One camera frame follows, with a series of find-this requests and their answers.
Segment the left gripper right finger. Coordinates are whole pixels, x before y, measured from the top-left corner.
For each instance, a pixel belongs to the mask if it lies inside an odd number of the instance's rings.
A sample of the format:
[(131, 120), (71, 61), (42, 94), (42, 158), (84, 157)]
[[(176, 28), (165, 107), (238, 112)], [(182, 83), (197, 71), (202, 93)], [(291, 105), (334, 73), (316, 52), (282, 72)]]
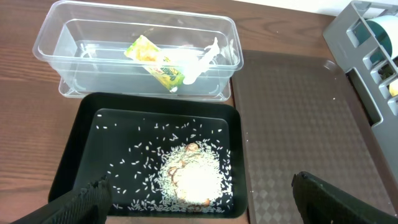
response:
[(301, 171), (293, 176), (292, 191), (304, 224), (397, 224), (397, 217), (309, 172)]

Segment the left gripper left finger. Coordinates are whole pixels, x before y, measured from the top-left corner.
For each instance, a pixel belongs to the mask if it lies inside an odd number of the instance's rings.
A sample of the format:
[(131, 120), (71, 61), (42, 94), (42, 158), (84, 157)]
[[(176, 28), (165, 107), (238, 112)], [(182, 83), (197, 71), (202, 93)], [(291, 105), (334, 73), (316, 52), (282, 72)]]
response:
[(12, 224), (104, 224), (112, 206), (111, 186), (103, 176), (71, 190)]

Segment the yellow plate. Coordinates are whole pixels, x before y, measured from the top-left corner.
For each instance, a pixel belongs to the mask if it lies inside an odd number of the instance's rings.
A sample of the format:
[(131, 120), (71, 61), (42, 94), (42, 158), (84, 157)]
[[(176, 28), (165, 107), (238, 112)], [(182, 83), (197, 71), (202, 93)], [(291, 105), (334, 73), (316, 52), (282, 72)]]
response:
[(395, 79), (389, 84), (389, 93), (391, 94), (391, 96), (398, 95), (398, 79)]

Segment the green orange snack wrapper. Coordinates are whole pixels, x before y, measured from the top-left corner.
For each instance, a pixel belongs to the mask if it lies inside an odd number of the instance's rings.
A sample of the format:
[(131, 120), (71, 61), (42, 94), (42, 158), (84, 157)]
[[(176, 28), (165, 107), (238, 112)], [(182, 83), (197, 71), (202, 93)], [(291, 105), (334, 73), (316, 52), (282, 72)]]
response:
[(170, 65), (172, 61), (163, 53), (162, 49), (144, 35), (140, 35), (124, 51), (124, 55), (141, 63), (144, 69), (171, 93), (178, 90), (185, 78), (180, 70)]

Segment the clear plastic wrapper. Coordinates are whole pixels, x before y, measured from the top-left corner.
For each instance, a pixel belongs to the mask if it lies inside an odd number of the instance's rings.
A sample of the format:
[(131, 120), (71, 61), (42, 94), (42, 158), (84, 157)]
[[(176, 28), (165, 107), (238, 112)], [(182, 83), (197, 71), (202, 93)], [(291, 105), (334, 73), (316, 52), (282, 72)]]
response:
[(218, 39), (215, 37), (213, 43), (203, 50), (180, 47), (176, 49), (163, 49), (163, 51), (172, 62), (184, 64), (180, 69), (185, 76), (183, 80), (184, 85), (193, 84), (211, 66), (234, 65), (239, 61), (238, 54), (234, 49), (233, 39), (227, 45), (221, 47), (218, 44)]

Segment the light blue bowl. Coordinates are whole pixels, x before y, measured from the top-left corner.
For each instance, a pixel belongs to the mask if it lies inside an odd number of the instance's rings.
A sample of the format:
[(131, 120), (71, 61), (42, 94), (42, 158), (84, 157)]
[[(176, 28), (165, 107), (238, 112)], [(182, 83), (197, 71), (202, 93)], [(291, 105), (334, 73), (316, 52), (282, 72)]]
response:
[[(397, 57), (397, 16), (381, 16), (366, 20), (369, 28), (375, 34), (377, 41), (384, 47), (391, 59)], [(362, 44), (369, 34), (363, 24), (358, 24), (354, 29), (354, 34), (358, 39), (359, 44)], [(377, 50), (374, 55), (370, 56), (372, 63), (383, 60), (382, 53)]]

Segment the grey dishwasher rack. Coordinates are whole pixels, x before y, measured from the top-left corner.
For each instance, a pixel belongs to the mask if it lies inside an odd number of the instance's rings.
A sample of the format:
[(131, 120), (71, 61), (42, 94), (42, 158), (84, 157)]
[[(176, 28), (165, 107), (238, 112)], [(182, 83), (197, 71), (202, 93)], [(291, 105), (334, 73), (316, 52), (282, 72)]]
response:
[[(353, 82), (387, 165), (397, 177), (397, 96), (389, 93), (389, 84), (397, 79), (397, 57), (391, 59), (366, 22), (388, 15), (397, 16), (396, 3), (351, 1), (323, 31), (323, 37), (335, 61)], [(369, 34), (362, 44), (354, 34), (358, 24), (363, 24)], [(384, 59), (372, 63), (370, 56), (377, 50)]]

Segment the black tray bin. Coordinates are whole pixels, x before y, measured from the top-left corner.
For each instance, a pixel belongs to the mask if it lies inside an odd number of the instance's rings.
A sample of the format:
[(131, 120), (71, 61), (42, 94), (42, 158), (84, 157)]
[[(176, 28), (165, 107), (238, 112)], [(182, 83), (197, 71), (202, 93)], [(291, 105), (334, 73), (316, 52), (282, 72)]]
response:
[[(166, 153), (204, 142), (219, 159), (223, 194), (204, 212), (161, 208)], [(106, 177), (120, 217), (237, 218), (248, 207), (241, 120), (232, 106), (92, 93), (81, 101), (49, 200)]]

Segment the brown serving tray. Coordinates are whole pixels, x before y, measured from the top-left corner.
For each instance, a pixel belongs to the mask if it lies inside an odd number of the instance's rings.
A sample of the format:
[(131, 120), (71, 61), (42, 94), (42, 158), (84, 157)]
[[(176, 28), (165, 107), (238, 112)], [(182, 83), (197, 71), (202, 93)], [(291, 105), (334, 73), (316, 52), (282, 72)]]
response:
[(396, 186), (349, 81), (331, 60), (245, 50), (233, 75), (251, 223), (301, 223), (293, 176), (307, 171), (390, 215)]

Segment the spilled rice pile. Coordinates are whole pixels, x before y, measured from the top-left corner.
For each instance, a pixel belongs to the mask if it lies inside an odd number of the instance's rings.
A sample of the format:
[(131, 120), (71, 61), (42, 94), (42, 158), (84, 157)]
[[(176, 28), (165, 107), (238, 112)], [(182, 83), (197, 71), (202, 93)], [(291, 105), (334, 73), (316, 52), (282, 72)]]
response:
[(233, 207), (228, 124), (217, 118), (103, 110), (86, 143), (116, 215), (225, 213)]

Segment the clear plastic bin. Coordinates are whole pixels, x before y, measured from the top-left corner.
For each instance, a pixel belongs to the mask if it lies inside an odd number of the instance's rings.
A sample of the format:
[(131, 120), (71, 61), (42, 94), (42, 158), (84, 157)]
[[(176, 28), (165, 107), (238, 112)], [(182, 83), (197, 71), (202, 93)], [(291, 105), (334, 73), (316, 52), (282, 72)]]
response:
[[(239, 61), (211, 66), (193, 84), (182, 82), (171, 93), (141, 63), (124, 55), (140, 35), (162, 51), (180, 47), (203, 50), (215, 37), (221, 47), (233, 39)], [(236, 24), (228, 17), (80, 1), (52, 5), (33, 53), (60, 75), (60, 93), (69, 98), (107, 92), (225, 101), (231, 94), (230, 78), (244, 65)]]

